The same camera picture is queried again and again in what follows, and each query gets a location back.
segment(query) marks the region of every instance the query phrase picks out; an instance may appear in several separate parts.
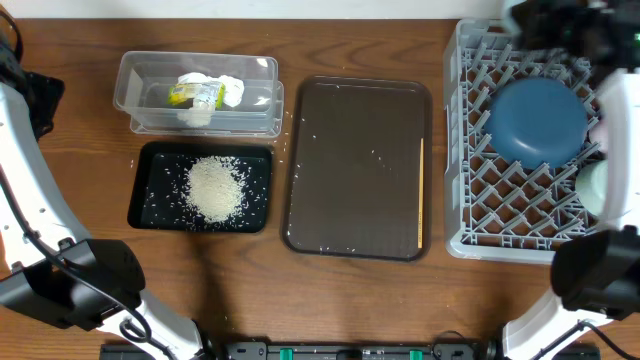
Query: gray dish rack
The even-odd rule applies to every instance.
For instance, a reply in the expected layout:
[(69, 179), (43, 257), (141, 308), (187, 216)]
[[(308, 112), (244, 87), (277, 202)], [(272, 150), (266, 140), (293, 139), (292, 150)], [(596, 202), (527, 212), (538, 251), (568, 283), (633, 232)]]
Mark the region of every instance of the gray dish rack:
[(512, 81), (547, 77), (563, 82), (582, 100), (589, 128), (599, 120), (591, 67), (560, 50), (518, 51), (494, 20), (461, 20), (444, 54), (447, 113), (445, 237), (455, 257), (550, 264), (554, 249), (589, 233), (593, 218), (574, 192), (579, 170), (601, 159), (585, 141), (561, 168), (525, 170), (490, 146), (484, 124), (489, 103)]

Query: wood grain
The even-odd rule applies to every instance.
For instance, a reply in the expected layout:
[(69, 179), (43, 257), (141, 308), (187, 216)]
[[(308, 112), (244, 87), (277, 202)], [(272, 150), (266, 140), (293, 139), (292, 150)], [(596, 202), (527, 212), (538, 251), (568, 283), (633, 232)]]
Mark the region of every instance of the wood grain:
[[(549, 286), (547, 267), (454, 259), (443, 239), (446, 162), (442, 54), (455, 21), (21, 20), (25, 69), (63, 79), (67, 91), (53, 133), (40, 147), (78, 218), (96, 238), (122, 239), (137, 254), (147, 287), (220, 340), (268, 337), (300, 342), (429, 342), (455, 329), (487, 339)], [(136, 230), (126, 214), (140, 148), (112, 104), (128, 50), (273, 56), (285, 87), (286, 119), (276, 141), (267, 226), (256, 235)], [(278, 230), (290, 151), (291, 115), (307, 76), (422, 82), (433, 94), (432, 246), (414, 264), (292, 253)], [(0, 276), (8, 274), (6, 268)], [(96, 359), (115, 337), (58, 330), (0, 308), (0, 358)], [(640, 353), (638, 317), (608, 326)], [(591, 341), (587, 336), (583, 340)], [(601, 343), (605, 358), (614, 358)]]

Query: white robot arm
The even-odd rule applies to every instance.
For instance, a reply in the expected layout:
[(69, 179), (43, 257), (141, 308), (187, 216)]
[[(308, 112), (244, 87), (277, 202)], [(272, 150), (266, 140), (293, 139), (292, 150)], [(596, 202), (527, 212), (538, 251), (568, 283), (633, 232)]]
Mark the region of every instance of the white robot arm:
[[(144, 289), (128, 247), (92, 240), (71, 212), (34, 135), (46, 132), (36, 126), (50, 124), (47, 116), (55, 111), (62, 82), (24, 73), (5, 44), (0, 52), (7, 59), (0, 66), (0, 232), (12, 271), (0, 281), (0, 303), (56, 327), (76, 325), (133, 339), (155, 359), (216, 358), (192, 320)], [(62, 266), (71, 281), (52, 265)], [(135, 270), (135, 281), (126, 280), (127, 270)]]
[[(542, 4), (541, 1), (525, 3), (523, 0), (507, 0), (503, 16), (506, 16), (505, 27), (520, 39), (521, 46), (545, 46), (544, 44), (547, 44), (546, 46), (549, 48), (565, 47), (571, 51), (580, 52), (575, 54), (576, 56), (595, 54), (593, 57), (596, 58), (596, 66), (601, 65), (604, 71), (608, 72), (606, 78), (600, 81), (597, 88), (597, 99), (607, 126), (608, 144), (610, 144), (606, 201), (603, 213), (599, 216), (597, 229), (600, 231), (623, 230), (631, 225), (632, 227), (627, 227), (625, 231), (631, 231), (633, 234), (628, 234), (627, 243), (618, 250), (624, 249), (625, 252), (628, 252), (627, 255), (638, 256), (638, 254), (634, 254), (633, 243), (637, 242), (636, 229), (640, 228), (640, 67), (638, 67), (640, 66), (640, 40), (637, 32), (638, 25), (640, 25), (638, 22), (640, 2), (623, 1), (621, 3), (625, 6), (624, 8), (607, 9), (606, 3), (603, 2), (598, 2), (597, 6), (591, 5), (587, 8), (580, 8), (578, 5), (573, 5), (575, 8), (571, 8), (570, 2)], [(618, 14), (622, 12), (624, 16), (616, 17), (615, 12)], [(563, 39), (559, 35), (562, 33), (562, 29), (556, 25), (558, 23), (569, 25), (577, 23), (576, 18), (581, 16), (590, 16), (590, 24), (588, 25), (593, 25), (593, 28), (573, 28), (573, 33)], [(616, 25), (624, 27), (624, 31), (617, 32), (612, 29)], [(616, 39), (615, 45), (607, 43), (608, 39), (601, 38), (606, 37), (603, 34), (624, 36), (621, 35), (624, 33), (628, 34), (629, 39)], [(628, 46), (614, 49), (614, 51), (622, 52), (622, 56), (619, 54), (602, 55), (603, 52), (610, 51), (611, 47), (620, 47), (620, 44)], [(600, 51), (593, 48), (597, 48), (597, 46), (607, 49)], [(587, 237), (576, 241), (583, 241), (586, 245), (586, 242), (591, 240)], [(591, 250), (606, 253), (606, 249), (606, 247), (602, 247)], [(603, 253), (597, 254), (602, 255), (600, 259), (602, 263), (611, 261), (612, 258), (615, 259), (615, 256), (612, 256), (607, 260), (607, 255)], [(590, 255), (596, 256), (596, 254), (576, 252), (570, 256), (588, 258)], [(553, 266), (562, 262), (561, 259), (558, 259), (559, 256), (557, 253)], [(552, 359), (558, 351), (589, 331), (588, 327), (577, 324), (587, 322), (597, 327), (606, 325), (613, 320), (623, 319), (626, 315), (616, 314), (610, 307), (629, 305), (626, 303), (627, 301), (633, 303), (637, 300), (625, 299), (621, 301), (624, 305), (616, 303), (615, 300), (618, 300), (616, 296), (620, 294), (612, 294), (611, 288), (615, 286), (612, 284), (620, 283), (621, 279), (619, 278), (625, 277), (624, 274), (615, 273), (616, 270), (619, 270), (615, 267), (623, 266), (620, 265), (620, 262), (624, 263), (625, 259), (617, 260), (618, 264), (612, 264), (613, 261), (611, 261), (607, 265), (609, 267), (599, 268), (601, 271), (604, 270), (606, 275), (600, 275), (602, 278), (598, 279), (597, 285), (593, 283), (575, 284), (575, 287), (580, 290), (602, 291), (599, 295), (606, 294), (603, 296), (604, 299), (598, 298), (597, 301), (590, 299), (589, 301), (581, 301), (578, 306), (568, 306), (567, 303), (575, 300), (575, 293), (558, 294), (558, 289), (554, 286), (522, 317), (509, 322), (504, 327), (502, 334), (504, 356), (514, 360)], [(575, 267), (580, 268), (580, 261), (575, 263)], [(590, 263), (595, 267), (594, 264), (601, 263), (597, 261)], [(633, 266), (633, 263), (626, 265), (628, 270)], [(554, 269), (553, 266), (552, 273), (570, 271), (565, 268)], [(593, 275), (585, 268), (584, 272), (580, 276), (576, 275), (573, 280), (577, 282), (577, 279), (586, 278), (595, 282)], [(625, 290), (631, 293), (635, 291), (637, 294), (635, 288)], [(594, 309), (597, 307), (594, 306), (595, 304), (599, 304), (601, 307)]]

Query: uncooked rice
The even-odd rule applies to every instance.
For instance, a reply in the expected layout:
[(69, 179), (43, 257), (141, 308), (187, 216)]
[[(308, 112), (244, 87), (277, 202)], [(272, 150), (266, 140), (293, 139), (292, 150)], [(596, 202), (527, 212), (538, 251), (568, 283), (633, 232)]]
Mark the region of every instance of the uncooked rice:
[(246, 175), (236, 167), (235, 157), (199, 159), (187, 175), (187, 206), (207, 223), (219, 223), (242, 214)]

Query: black cable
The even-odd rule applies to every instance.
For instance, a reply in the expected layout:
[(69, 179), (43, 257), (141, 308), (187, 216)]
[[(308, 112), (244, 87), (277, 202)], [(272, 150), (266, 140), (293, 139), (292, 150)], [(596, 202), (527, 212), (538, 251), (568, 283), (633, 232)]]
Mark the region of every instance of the black cable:
[(602, 339), (602, 341), (604, 341), (605, 344), (607, 344), (607, 346), (611, 348), (611, 350), (615, 351), (615, 353), (618, 354), (621, 358), (626, 360), (640, 360), (640, 358), (632, 356), (618, 347), (618, 345), (616, 345), (611, 339), (609, 339), (609, 337), (607, 337), (607, 335), (600, 331), (597, 326), (591, 324), (588, 321), (581, 321), (578, 324), (591, 329), (596, 335), (598, 335), (598, 337), (600, 337), (600, 339)]
[(578, 333), (578, 332), (582, 331), (583, 329), (584, 329), (584, 326), (580, 325), (579, 322), (576, 323), (571, 329), (567, 330), (564, 334), (560, 335), (560, 337), (555, 339), (551, 344), (549, 344), (549, 345), (545, 346), (544, 348), (540, 349), (540, 352), (538, 352), (538, 354), (536, 356), (534, 356), (533, 359), (531, 359), (531, 360), (540, 360), (540, 359), (542, 359), (545, 355), (547, 355), (548, 353), (553, 351), (555, 348), (560, 346), (560, 344), (565, 342), (567, 339), (569, 339), (575, 333)]
[(123, 323), (120, 324), (120, 332), (122, 333), (122, 336), (125, 339), (127, 339), (127, 340), (129, 340), (129, 341), (131, 341), (133, 343), (138, 343), (138, 344), (140, 344), (140, 343), (149, 343), (149, 344), (151, 344), (151, 342), (153, 341), (153, 339), (151, 338), (151, 327), (149, 326), (149, 323), (147, 322), (147, 320), (138, 311), (136, 311), (135, 309), (131, 309), (130, 307), (128, 307), (127, 305), (122, 303), (120, 300), (118, 300), (117, 298), (115, 298), (111, 294), (105, 292), (104, 290), (100, 289), (98, 286), (94, 285), (93, 281), (91, 281), (88, 278), (86, 278), (84, 276), (84, 274), (82, 274), (81, 272), (77, 271), (75, 268), (67, 266), (57, 256), (54, 256), (53, 254), (51, 254), (49, 252), (49, 250), (45, 247), (45, 245), (43, 245), (40, 242), (40, 240), (39, 240), (40, 235), (36, 231), (31, 229), (31, 227), (29, 226), (29, 223), (24, 218), (24, 215), (22, 214), (22, 211), (18, 207), (18, 204), (17, 204), (16, 200), (13, 197), (13, 193), (11, 191), (11, 187), (9, 186), (9, 181), (7, 180), (7, 178), (6, 178), (5, 174), (4, 174), (4, 170), (2, 168), (2, 165), (0, 165), (0, 187), (2, 187), (2, 191), (4, 192), (4, 196), (7, 199), (7, 203), (9, 204), (9, 208), (11, 208), (11, 212), (13, 213), (14, 217), (16, 218), (16, 221), (18, 222), (18, 225), (20, 225), (20, 228), (24, 232), (24, 237), (27, 238), (29, 240), (29, 242), (31, 242), (31, 244), (36, 248), (36, 250), (38, 250), (40, 253), (42, 253), (42, 255), (45, 257), (45, 259), (47, 259), (47, 261), (49, 261), (53, 266), (58, 268), (65, 275), (67, 275), (70, 278), (74, 279), (75, 281), (83, 284), (84, 286), (90, 288), (91, 290), (99, 293), (100, 295), (104, 296), (105, 298), (109, 299), (109, 301), (115, 303), (118, 307), (122, 308), (123, 310), (125, 310), (129, 314), (131, 314), (131, 316), (134, 319), (136, 319), (140, 323), (140, 325), (142, 325), (143, 332), (139, 332), (139, 333), (142, 333), (142, 335), (135, 335), (134, 331), (131, 331), (131, 332), (134, 332), (134, 334), (131, 334), (130, 332), (127, 331), (128, 329), (126, 328), (126, 326), (123, 326), (123, 324), (125, 322), (129, 322), (129, 320), (123, 321)]
[(462, 339), (462, 341), (464, 341), (465, 345), (467, 345), (469, 347), (469, 349), (471, 349), (471, 354), (473, 355), (473, 358), (475, 359), (475, 348), (473, 347), (473, 343), (469, 340), (467, 340), (466, 337), (464, 337), (462, 334), (460, 334), (459, 332), (455, 331), (455, 330), (447, 330), (447, 331), (443, 331), (440, 334), (438, 334), (438, 336), (436, 336), (435, 340), (433, 340), (433, 344), (431, 344), (431, 355), (433, 356), (434, 359), (436, 360), (440, 360), (440, 355), (438, 355), (436, 353), (436, 345), (438, 345), (438, 342), (446, 335), (456, 335), (459, 338)]
[(15, 33), (16, 33), (16, 48), (13, 49), (13, 55), (16, 57), (16, 60), (18, 60), (18, 62), (20, 62), (20, 60), (22, 60), (22, 53), (24, 51), (23, 47), (22, 47), (23, 46), (22, 45), (22, 35), (20, 34), (20, 30), (18, 30), (18, 26), (13, 21), (13, 19), (11, 19), (11, 16), (6, 14), (4, 11), (0, 11), (0, 16), (3, 17), (5, 20), (7, 20), (7, 22), (9, 23), (9, 25), (13, 29), (13, 31), (15, 31)]
[[(130, 320), (125, 320), (122, 323), (120, 323), (120, 332), (123, 331), (131, 331), (133, 333), (135, 333), (138, 336), (142, 336), (142, 331), (136, 329), (133, 324), (131, 323)], [(162, 351), (162, 353), (164, 354), (164, 356), (166, 356), (167, 358), (169, 358), (170, 360), (175, 360), (175, 357), (173, 356), (173, 354), (171, 353), (171, 351), (169, 351), (169, 348), (166, 346), (162, 346), (162, 344), (160, 344), (159, 342), (157, 342), (154, 339), (151, 339), (151, 341), (149, 341), (148, 343), (149, 345), (153, 346), (154, 348)]]

